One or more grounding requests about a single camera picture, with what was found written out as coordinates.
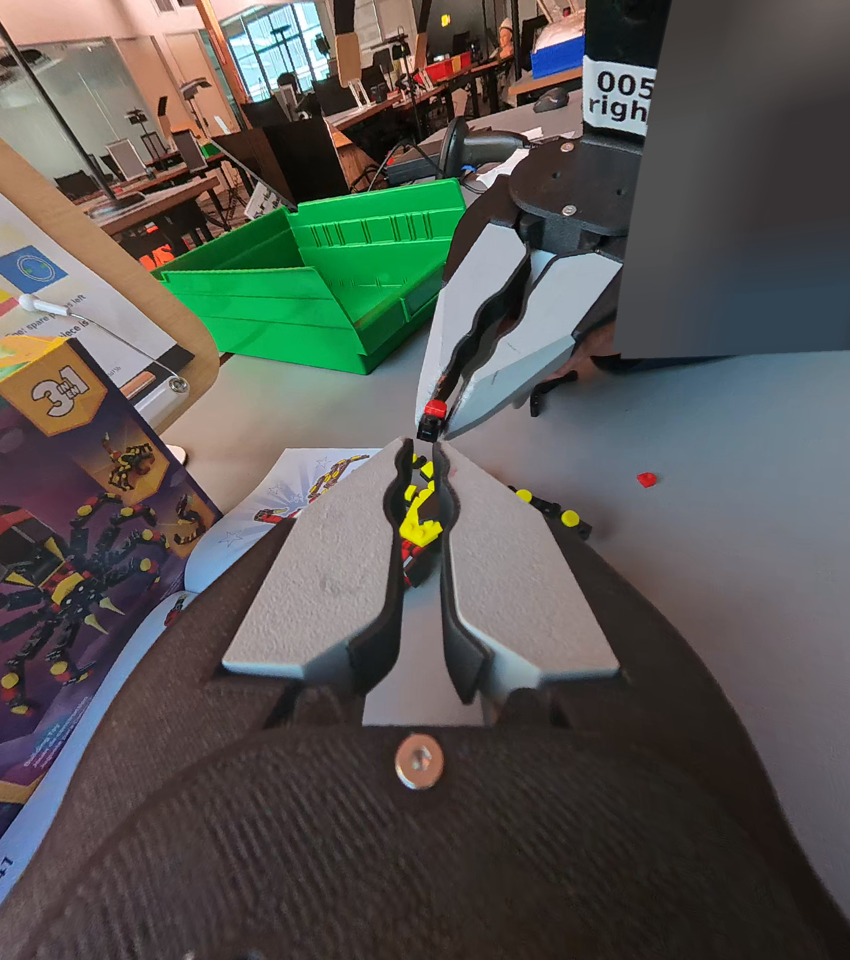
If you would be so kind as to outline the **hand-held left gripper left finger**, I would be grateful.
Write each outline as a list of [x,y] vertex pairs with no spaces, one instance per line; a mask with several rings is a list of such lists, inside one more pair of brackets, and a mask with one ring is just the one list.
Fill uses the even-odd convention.
[[332,723],[354,716],[396,665],[406,481],[399,437],[235,565],[250,573],[221,597],[221,683],[265,697],[261,724],[291,724],[309,701]]

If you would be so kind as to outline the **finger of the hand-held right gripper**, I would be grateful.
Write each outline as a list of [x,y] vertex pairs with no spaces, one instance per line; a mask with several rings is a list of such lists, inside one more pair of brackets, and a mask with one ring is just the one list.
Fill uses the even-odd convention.
[[416,419],[441,389],[442,378],[477,333],[481,311],[527,273],[526,244],[511,226],[487,224],[436,300],[416,394]]
[[514,327],[464,385],[448,416],[446,439],[522,401],[545,375],[561,367],[575,347],[575,329],[619,282],[622,268],[621,261],[597,251],[551,258],[531,285]]

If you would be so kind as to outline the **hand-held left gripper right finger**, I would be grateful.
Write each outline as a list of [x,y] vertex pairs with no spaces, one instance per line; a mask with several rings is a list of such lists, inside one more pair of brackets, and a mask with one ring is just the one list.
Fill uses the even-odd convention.
[[443,654],[458,699],[494,724],[518,691],[621,679],[546,517],[447,442],[433,461]]

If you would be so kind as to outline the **black lego leg yellow studs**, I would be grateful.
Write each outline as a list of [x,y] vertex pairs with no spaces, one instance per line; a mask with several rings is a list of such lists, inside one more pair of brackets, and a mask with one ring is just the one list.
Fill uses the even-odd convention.
[[576,510],[566,509],[556,501],[540,498],[527,488],[518,488],[511,485],[508,488],[516,497],[538,510],[546,519],[559,522],[563,527],[577,534],[583,541],[590,538],[593,527],[584,521]]

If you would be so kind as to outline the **open lego instruction booklet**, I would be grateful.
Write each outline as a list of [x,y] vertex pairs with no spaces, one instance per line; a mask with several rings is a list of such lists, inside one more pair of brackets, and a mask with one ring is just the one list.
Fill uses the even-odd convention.
[[215,523],[187,561],[183,587],[151,612],[132,634],[92,697],[78,705],[69,735],[32,797],[0,839],[0,904],[33,858],[59,809],[98,723],[159,635],[196,596],[280,521],[295,518],[343,477],[375,456],[376,448],[285,450],[251,494]]

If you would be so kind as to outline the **red yellow black lego assembly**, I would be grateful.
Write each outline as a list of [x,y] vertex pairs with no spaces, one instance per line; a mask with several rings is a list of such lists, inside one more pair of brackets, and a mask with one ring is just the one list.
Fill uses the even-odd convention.
[[436,493],[435,465],[427,457],[411,457],[411,482],[404,493],[405,513],[399,526],[402,570],[407,589],[416,589],[431,575],[443,533]]

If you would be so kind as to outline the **purple yellow lego box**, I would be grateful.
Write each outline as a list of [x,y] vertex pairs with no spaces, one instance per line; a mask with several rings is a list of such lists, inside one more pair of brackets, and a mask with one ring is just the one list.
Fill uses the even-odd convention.
[[0,840],[221,516],[76,340],[0,340]]

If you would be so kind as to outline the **person's right hand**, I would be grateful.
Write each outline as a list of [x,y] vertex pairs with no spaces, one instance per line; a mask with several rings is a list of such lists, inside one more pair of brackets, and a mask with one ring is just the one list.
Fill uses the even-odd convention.
[[598,369],[593,360],[594,357],[611,356],[616,353],[615,326],[616,321],[610,318],[589,327],[565,363],[545,374],[539,381],[539,385],[543,386],[546,382],[560,379],[572,372],[577,373],[579,379],[590,378]]

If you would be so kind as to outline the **black barcode scanner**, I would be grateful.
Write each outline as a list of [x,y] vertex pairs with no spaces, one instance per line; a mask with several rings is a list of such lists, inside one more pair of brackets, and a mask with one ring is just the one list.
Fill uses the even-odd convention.
[[530,141],[514,131],[474,129],[463,117],[448,126],[442,142],[438,171],[443,179],[459,178],[465,167],[479,169],[506,162],[517,150],[530,148]]

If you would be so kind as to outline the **blue lidded storage box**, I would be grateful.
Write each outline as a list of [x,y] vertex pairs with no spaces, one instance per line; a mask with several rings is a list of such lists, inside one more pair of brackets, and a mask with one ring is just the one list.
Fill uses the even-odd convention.
[[580,68],[585,53],[585,28],[581,18],[565,18],[546,25],[533,43],[531,74],[543,79]]

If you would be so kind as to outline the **black flat device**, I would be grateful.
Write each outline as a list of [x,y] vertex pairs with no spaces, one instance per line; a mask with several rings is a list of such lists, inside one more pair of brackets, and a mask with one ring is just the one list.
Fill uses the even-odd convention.
[[388,187],[405,186],[426,180],[442,180],[447,174],[441,150],[427,151],[426,145],[407,146],[385,163],[383,174]]

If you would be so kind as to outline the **green plastic bin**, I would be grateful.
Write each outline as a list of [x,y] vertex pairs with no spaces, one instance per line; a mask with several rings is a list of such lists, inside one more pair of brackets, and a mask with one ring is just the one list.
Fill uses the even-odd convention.
[[465,210],[450,178],[309,201],[152,275],[221,353],[368,375],[431,319]]

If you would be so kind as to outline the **wooden clipboard instruction sheet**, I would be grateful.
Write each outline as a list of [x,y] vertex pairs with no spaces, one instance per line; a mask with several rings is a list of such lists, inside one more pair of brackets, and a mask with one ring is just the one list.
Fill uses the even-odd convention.
[[160,430],[218,375],[202,322],[0,139],[0,345],[10,337],[81,343]]

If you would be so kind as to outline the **thin black stand pole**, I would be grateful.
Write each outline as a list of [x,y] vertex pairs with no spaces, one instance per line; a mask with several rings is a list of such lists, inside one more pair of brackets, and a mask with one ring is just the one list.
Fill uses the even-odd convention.
[[112,186],[110,186],[104,177],[104,174],[97,161],[84,149],[78,137],[69,126],[64,115],[60,113],[58,107],[53,102],[47,90],[38,80],[28,61],[25,59],[22,51],[12,41],[10,34],[0,22],[0,41],[11,56],[12,61],[18,66],[28,79],[31,87],[34,89],[40,100],[44,103],[60,132],[70,143],[71,148],[79,156],[81,161],[88,167],[89,173],[100,190],[104,192],[105,201],[100,208],[101,215],[117,214],[119,211],[129,210],[145,202],[143,194],[139,191],[132,191],[128,194],[117,195]]

